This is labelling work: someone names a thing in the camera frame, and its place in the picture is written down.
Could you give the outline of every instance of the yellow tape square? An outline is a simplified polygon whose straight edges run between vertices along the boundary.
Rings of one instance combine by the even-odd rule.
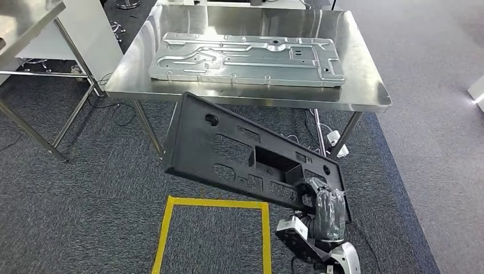
[[[173,206],[198,206],[198,207],[235,207],[235,208],[253,208],[261,210],[262,217],[262,270],[263,274],[272,273],[271,263],[271,230],[269,227],[269,204],[266,202],[246,202],[232,200],[211,200],[211,199],[193,199],[193,198],[176,198],[168,196],[165,213],[163,215],[162,229],[158,249],[156,250],[155,262],[151,269],[151,274],[160,274],[162,269],[163,252],[168,237],[171,214]]]

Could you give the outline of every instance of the gray floor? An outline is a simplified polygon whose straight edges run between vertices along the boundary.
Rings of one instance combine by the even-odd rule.
[[[378,116],[442,273],[482,273],[484,2],[339,0],[353,12],[394,106]]]
[[[148,10],[143,5],[118,11],[108,4],[108,15],[121,17],[128,30],[122,48]],[[62,117],[69,115],[85,87],[72,79],[12,76],[0,92],[52,139],[52,130],[60,128]],[[99,104],[113,102],[117,101],[105,99]],[[174,104],[145,105],[162,135]],[[226,107],[276,132],[295,134],[306,146],[316,146],[304,126],[303,110]],[[203,193],[207,198],[242,199],[209,187],[202,191],[196,183],[163,174],[138,120],[125,127],[113,121],[128,121],[132,109],[122,107],[115,115],[113,111],[89,106],[82,110],[60,146],[71,159],[67,164],[57,162],[25,134],[0,152],[1,273],[147,273],[167,195]],[[342,128],[349,114],[324,111],[321,118]],[[3,115],[0,129],[0,144],[15,141],[22,132]],[[347,145],[352,154],[340,164],[354,221],[363,232],[349,227],[347,238],[358,249],[363,273],[378,273],[376,261],[382,273],[438,273],[374,115],[362,119]],[[272,229],[289,213],[271,205]],[[254,254],[261,252],[259,222],[256,213],[242,209],[176,209],[163,273],[261,273],[260,256]],[[271,237],[272,271],[289,273],[291,253]],[[307,265],[296,263],[296,267],[298,273],[308,273]]]

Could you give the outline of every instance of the black cable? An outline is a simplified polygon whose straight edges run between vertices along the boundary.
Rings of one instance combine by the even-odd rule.
[[[303,110],[304,111],[304,125],[306,126],[306,128],[308,129],[309,131],[309,134],[311,135],[311,137],[314,139],[314,141],[319,144],[319,141],[316,139],[316,137],[314,137],[313,133],[311,132],[311,129],[309,129],[309,126],[308,126],[308,114],[306,113],[306,110]]]
[[[104,86],[104,84],[101,84],[101,82],[102,82],[102,81],[109,81],[109,79],[105,79],[105,78],[106,78],[108,75],[111,75],[111,74],[112,74],[112,73],[108,73],[108,74],[106,74],[105,76],[103,76],[103,78],[101,78],[101,80],[99,80],[99,81],[98,81],[98,84],[100,84],[101,86]],[[87,102],[88,102],[88,103],[91,105],[91,107],[96,108],[96,109],[98,109],[98,110],[103,109],[103,108],[115,107],[115,108],[114,108],[114,111],[113,111],[113,112],[112,112],[112,114],[111,114],[111,120],[113,121],[113,123],[115,123],[115,124],[116,124],[117,126],[119,126],[119,127],[125,127],[125,126],[127,126],[127,125],[128,125],[129,123],[131,123],[131,122],[133,121],[133,119],[135,119],[135,117],[136,117],[136,111],[134,111],[134,109],[135,109],[135,108],[134,108],[133,106],[131,106],[131,105],[129,105],[129,104],[126,104],[126,103],[123,103],[123,102],[118,102],[118,103],[114,103],[114,104],[108,104],[108,105],[105,105],[105,106],[100,106],[100,107],[98,107],[98,106],[94,106],[94,105],[91,103],[91,101],[89,100],[89,97],[87,97]],[[126,122],[126,123],[119,123],[119,122],[117,122],[117,121],[116,121],[116,119],[114,119],[114,115],[115,115],[115,113],[116,113],[116,112],[118,111],[118,109],[120,109],[122,106],[127,106],[127,107],[129,107],[130,109],[132,109],[132,110],[134,111],[134,113],[133,113],[132,117],[131,117],[131,118],[129,119],[129,121],[128,121],[128,122]]]
[[[375,253],[375,250],[373,250],[372,245],[370,244],[370,242],[366,238],[365,232],[363,232],[363,230],[361,230],[361,228],[359,228],[356,223],[352,223],[352,222],[346,222],[346,223],[349,224],[349,225],[351,225],[352,227],[354,227],[358,231],[358,233],[361,236],[363,236],[363,239],[365,240],[366,245],[370,248],[370,252],[373,254],[373,257],[375,258],[375,262],[377,263],[377,268],[378,268],[379,273],[380,274],[383,274],[383,272],[381,272],[381,269],[380,269],[380,264],[378,263],[378,257],[377,257],[377,255]]]
[[[21,137],[22,137],[22,134],[20,134],[19,137],[16,139],[16,141],[13,142],[12,144],[9,144],[8,146],[1,148],[0,149],[0,152],[6,150],[7,148],[9,148],[9,147],[11,147],[13,145],[15,145],[20,140]]]

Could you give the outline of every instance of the white connector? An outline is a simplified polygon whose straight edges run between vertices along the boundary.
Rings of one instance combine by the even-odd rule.
[[[328,137],[328,141],[331,143],[331,146],[334,147],[336,146],[336,143],[340,139],[341,135],[337,130],[334,130],[330,132],[328,135],[326,135],[326,137]],[[336,155],[336,157],[338,158],[346,157],[348,154],[349,154],[348,148],[346,147],[346,144],[343,144],[340,152],[338,153],[338,155]]]

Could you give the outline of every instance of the table leg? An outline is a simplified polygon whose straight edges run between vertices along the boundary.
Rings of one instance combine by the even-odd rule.
[[[82,55],[80,54],[79,50],[77,47],[74,45],[74,41],[72,41],[71,37],[67,33],[66,28],[62,24],[62,22],[59,20],[59,18],[54,19],[54,23],[57,26],[57,28],[60,31],[60,34],[62,34],[62,37],[64,37],[64,40],[66,41],[67,45],[71,49],[72,53],[76,57],[77,63],[81,67],[81,69],[86,73],[87,75],[87,80],[89,81],[89,84],[94,86],[94,92],[97,94],[99,97],[104,96],[104,92],[101,89],[98,81],[94,78],[91,70],[87,67],[86,61],[84,61],[84,58],[82,58]]]
[[[331,154],[329,155],[329,158],[332,160],[336,159],[336,156],[340,152],[341,148],[343,145],[346,143],[348,140],[349,135],[353,131],[354,127],[356,126],[356,123],[358,123],[358,120],[363,116],[363,112],[355,112],[349,119],[348,124],[346,124],[345,130],[343,131],[343,134],[341,135],[340,139],[336,143],[336,146],[333,147],[331,150]]]
[[[148,134],[148,137],[150,138],[151,143],[153,143],[153,145],[155,146],[156,153],[158,154],[160,159],[163,159],[163,154],[164,154],[163,147],[160,145],[160,142],[158,142],[158,138],[156,137],[155,131],[153,130],[153,127],[151,126],[151,123],[148,120],[146,113],[144,112],[144,108],[141,105],[141,102],[139,100],[134,100],[134,103],[135,103],[136,113],[141,119],[141,125],[143,126],[143,129]]]
[[[321,150],[320,154],[326,157],[326,149],[324,148],[324,139],[322,137],[321,127],[319,125],[320,124],[319,113],[316,108],[313,110],[313,112],[314,112],[314,122],[316,123],[316,132],[318,136],[319,149]]]
[[[61,142],[62,138],[64,138],[67,130],[71,127],[74,119],[76,118],[76,116],[79,114],[80,112],[80,109],[82,108],[82,106],[84,106],[84,104],[86,103],[86,100],[87,100],[87,97],[89,97],[89,95],[91,94],[91,92],[93,91],[94,89],[94,85],[91,85],[89,87],[89,89],[86,91],[86,93],[84,93],[84,96],[82,96],[81,100],[79,101],[79,103],[77,104],[76,108],[74,109],[74,111],[72,112],[71,116],[69,116],[69,119],[67,120],[67,122],[64,124],[64,126],[62,127],[62,129],[60,130],[59,134],[57,135],[57,137],[55,138],[54,140],[54,143],[52,144],[55,148],[57,148],[57,146],[59,145],[59,143]]]
[[[9,118],[17,123],[18,126],[23,128],[27,133],[29,133],[37,142],[39,142],[46,150],[50,153],[54,154],[54,156],[62,161],[65,162],[67,158],[63,156],[57,149],[55,149],[49,142],[47,142],[40,134],[38,134],[35,129],[33,129],[25,120],[23,120],[20,116],[18,116],[10,107],[0,99],[0,110],[5,113]]]

